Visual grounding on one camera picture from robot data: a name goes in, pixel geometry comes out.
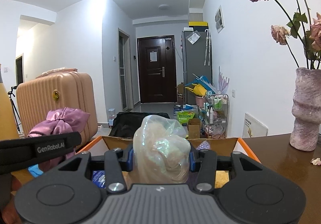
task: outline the tripod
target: tripod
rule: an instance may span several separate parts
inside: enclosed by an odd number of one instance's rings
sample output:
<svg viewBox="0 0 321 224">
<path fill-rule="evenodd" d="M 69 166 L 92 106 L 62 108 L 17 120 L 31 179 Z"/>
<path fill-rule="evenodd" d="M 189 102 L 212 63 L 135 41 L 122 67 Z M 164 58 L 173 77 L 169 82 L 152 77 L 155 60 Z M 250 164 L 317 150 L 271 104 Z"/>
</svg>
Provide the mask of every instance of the tripod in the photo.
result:
<svg viewBox="0 0 321 224">
<path fill-rule="evenodd" d="M 16 108 L 16 106 L 15 106 L 13 100 L 12 100 L 12 96 L 13 96 L 13 97 L 16 97 L 16 96 L 14 95 L 14 93 L 13 93 L 13 90 L 14 90 L 14 89 L 17 89 L 17 86 L 11 87 L 11 91 L 8 92 L 8 95 L 9 95 L 9 99 L 10 99 L 11 106 L 12 106 L 12 111 L 13 111 L 13 115 L 14 115 L 14 120 L 16 121 L 17 130 L 18 130 L 18 132 L 21 134 L 20 127 L 19 127 L 19 125 L 21 125 L 21 123 L 18 124 L 18 120 L 17 120 L 16 114 L 17 114 L 17 116 L 18 116 L 19 121 L 21 122 L 20 116 L 19 116 L 18 110 L 17 110 L 17 108 Z"/>
</svg>

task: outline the round ceiling lamp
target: round ceiling lamp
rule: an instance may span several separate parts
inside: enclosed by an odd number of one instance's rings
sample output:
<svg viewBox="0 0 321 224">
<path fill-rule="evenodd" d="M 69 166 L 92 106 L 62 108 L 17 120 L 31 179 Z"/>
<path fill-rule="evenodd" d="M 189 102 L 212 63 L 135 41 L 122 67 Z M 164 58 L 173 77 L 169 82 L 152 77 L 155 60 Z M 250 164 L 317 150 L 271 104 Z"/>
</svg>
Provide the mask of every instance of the round ceiling lamp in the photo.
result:
<svg viewBox="0 0 321 224">
<path fill-rule="evenodd" d="M 162 4 L 158 6 L 159 10 L 169 10 L 170 6 L 168 4 Z"/>
</svg>

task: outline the black bag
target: black bag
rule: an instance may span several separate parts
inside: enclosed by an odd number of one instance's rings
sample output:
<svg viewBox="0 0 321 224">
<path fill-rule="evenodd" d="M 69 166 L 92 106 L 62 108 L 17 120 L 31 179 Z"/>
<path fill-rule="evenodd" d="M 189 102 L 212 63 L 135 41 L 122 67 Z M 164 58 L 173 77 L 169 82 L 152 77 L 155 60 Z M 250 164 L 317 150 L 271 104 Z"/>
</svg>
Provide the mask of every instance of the black bag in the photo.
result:
<svg viewBox="0 0 321 224">
<path fill-rule="evenodd" d="M 114 119 L 109 136 L 132 139 L 146 116 L 158 115 L 170 119 L 167 113 L 119 112 Z"/>
</svg>

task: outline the orange liquid bottle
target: orange liquid bottle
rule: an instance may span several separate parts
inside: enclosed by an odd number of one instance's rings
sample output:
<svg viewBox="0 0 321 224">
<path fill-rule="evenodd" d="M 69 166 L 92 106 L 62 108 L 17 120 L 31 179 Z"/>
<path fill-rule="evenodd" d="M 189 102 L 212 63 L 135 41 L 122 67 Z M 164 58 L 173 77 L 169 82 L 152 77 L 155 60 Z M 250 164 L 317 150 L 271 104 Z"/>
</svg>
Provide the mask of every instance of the orange liquid bottle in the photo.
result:
<svg viewBox="0 0 321 224">
<path fill-rule="evenodd" d="M 14 120 L 11 102 L 2 82 L 0 70 L 0 141 L 18 138 L 19 134 Z"/>
</svg>

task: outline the pink suitcase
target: pink suitcase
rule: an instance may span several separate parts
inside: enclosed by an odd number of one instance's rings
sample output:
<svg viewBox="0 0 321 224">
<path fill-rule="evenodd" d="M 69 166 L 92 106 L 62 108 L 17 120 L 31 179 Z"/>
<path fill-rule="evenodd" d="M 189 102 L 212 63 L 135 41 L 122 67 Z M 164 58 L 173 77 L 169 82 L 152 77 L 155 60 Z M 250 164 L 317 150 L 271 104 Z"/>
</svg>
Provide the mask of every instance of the pink suitcase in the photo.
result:
<svg viewBox="0 0 321 224">
<path fill-rule="evenodd" d="M 86 73 L 56 72 L 20 84 L 17 88 L 17 104 L 25 134 L 46 119 L 50 110 L 78 108 L 90 117 L 81 133 L 81 145 L 90 141 L 97 130 L 97 116 L 91 77 Z"/>
</svg>

